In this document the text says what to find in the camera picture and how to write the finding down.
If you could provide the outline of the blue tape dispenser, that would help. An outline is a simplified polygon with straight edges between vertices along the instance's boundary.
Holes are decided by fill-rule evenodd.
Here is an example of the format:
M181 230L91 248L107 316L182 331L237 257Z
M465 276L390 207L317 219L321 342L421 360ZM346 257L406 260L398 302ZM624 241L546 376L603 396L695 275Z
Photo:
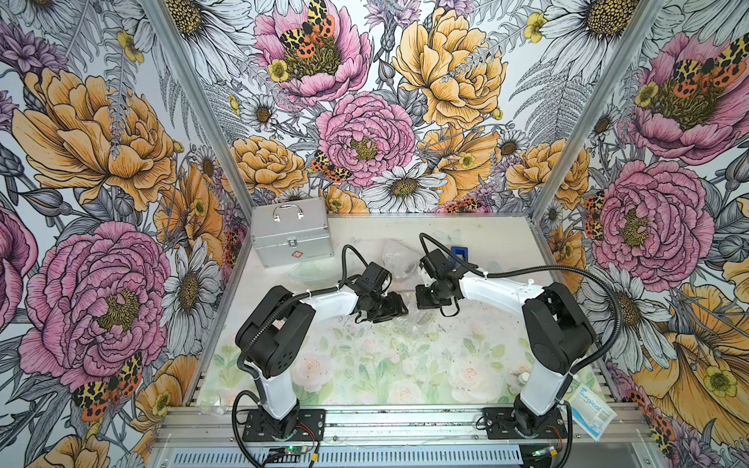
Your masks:
M454 246L451 247L451 252L453 255L459 257L462 261L468 261L469 259L468 249L466 247Z

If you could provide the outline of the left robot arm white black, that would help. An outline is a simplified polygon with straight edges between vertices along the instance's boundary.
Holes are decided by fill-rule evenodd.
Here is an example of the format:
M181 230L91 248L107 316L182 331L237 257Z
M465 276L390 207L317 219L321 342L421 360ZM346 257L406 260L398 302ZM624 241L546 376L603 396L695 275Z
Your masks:
M400 294L388 290L393 277L383 266L364 261L363 272L348 274L350 252L357 250L346 245L341 251L337 284L298 294L275 286L236 333L237 368L253 376L259 398L253 420L276 440L291 438L302 424L291 368L313 323L350 315L357 322L381 323L408 313Z

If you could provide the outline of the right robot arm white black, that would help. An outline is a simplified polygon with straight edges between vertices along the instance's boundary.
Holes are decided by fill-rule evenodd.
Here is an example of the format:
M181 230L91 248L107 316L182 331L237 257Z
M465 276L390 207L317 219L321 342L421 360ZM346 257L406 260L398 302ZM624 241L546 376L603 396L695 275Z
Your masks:
M511 311L523 319L534 366L515 399L510 421L519 436L538 436L538 430L555 417L573 376L600 359L618 340L622 314L614 289L599 276L564 265L488 272L464 261L426 233L419 235L419 242L424 251L419 262L424 283L417 286L418 308L442 310L453 305L460 310L461 300L472 300ZM559 282L538 286L516 280L543 271L573 273L603 291L614 321L610 335L593 353L588 350L596 343L598 333L567 286Z

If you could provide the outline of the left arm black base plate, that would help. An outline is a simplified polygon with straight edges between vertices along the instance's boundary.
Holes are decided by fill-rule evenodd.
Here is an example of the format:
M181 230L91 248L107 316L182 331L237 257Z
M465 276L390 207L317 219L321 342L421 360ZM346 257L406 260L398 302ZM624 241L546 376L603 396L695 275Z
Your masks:
M293 409L283 419L273 419L264 409L251 409L242 426L245 443L319 442L324 437L324 409Z

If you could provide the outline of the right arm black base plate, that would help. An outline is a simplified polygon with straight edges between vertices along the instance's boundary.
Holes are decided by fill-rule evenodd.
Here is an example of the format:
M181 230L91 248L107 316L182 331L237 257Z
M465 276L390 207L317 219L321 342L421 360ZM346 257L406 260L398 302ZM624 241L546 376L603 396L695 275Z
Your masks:
M569 430L559 408L546 415L525 409L488 407L482 409L482 422L490 440L565 439Z

